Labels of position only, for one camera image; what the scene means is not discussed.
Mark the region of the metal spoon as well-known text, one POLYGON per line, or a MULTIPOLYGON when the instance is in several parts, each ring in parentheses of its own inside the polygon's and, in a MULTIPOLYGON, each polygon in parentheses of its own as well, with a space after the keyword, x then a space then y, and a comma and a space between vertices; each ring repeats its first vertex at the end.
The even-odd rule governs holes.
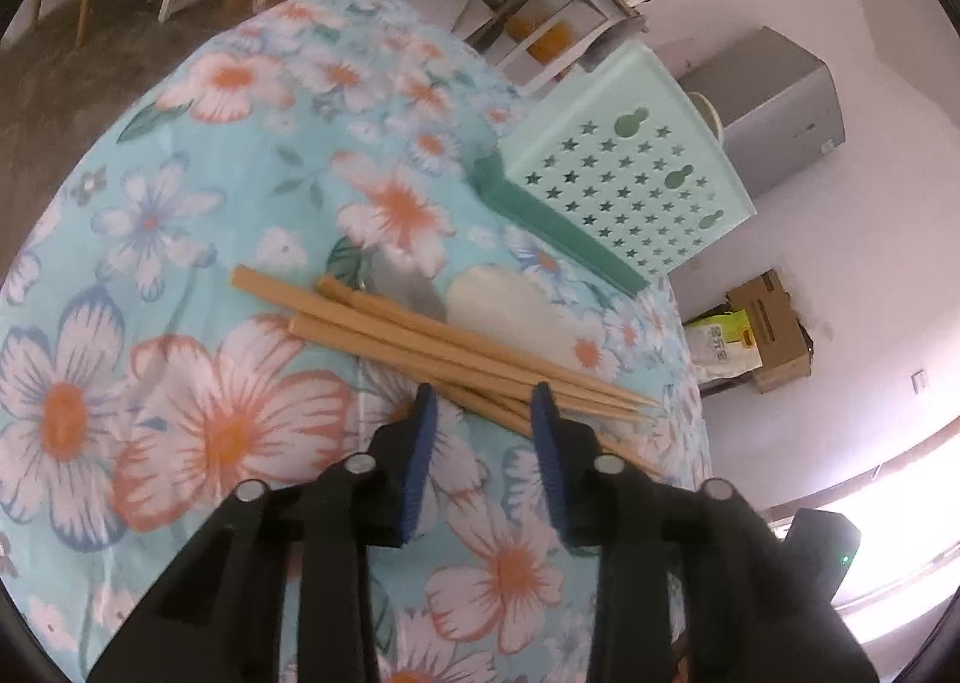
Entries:
POLYGON ((394 263, 384 252, 371 252, 364 264, 363 290, 421 316, 446 321, 446 303, 433 282, 415 267, 394 263))

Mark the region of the mint green utensil holder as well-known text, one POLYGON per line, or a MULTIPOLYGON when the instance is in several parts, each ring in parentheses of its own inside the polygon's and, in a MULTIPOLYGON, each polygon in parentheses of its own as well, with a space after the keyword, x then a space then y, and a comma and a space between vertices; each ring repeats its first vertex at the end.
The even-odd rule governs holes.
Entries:
POLYGON ((626 295, 755 213, 715 133, 640 41, 569 74, 469 181, 491 210, 626 295))

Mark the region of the grey refrigerator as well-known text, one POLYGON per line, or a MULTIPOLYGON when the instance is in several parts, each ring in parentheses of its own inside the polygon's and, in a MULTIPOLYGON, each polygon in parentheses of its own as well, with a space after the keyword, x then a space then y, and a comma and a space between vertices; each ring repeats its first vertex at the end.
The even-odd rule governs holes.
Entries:
POLYGON ((770 27, 704 61, 680 85, 715 108, 724 152, 754 199, 846 140, 827 62, 770 27))

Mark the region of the floral blue tablecloth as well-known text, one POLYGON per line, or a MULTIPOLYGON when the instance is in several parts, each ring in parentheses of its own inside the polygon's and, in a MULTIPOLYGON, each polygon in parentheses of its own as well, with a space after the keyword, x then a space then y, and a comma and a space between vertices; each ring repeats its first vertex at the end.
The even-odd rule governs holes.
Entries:
POLYGON ((2 584, 29 647, 86 680, 247 482, 317 479, 409 413, 436 438, 407 545, 371 556, 387 681, 579 681, 592 553, 548 518, 509 358, 460 361, 332 280, 587 376, 565 412, 672 485, 709 446, 674 292, 625 295, 494 213, 467 168, 526 112, 399 0, 289 0, 133 103, 2 284, 2 584), (488 386, 462 387, 470 371, 488 386))

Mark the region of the cardboard box by wall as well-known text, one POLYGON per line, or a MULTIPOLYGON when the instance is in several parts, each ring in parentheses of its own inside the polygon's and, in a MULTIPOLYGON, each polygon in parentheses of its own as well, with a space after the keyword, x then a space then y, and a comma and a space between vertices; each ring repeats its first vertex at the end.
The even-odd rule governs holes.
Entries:
POLYGON ((811 376, 814 342, 775 269, 732 288, 726 300, 734 311, 742 309, 747 314, 754 331, 761 366, 752 378, 760 394, 811 376))

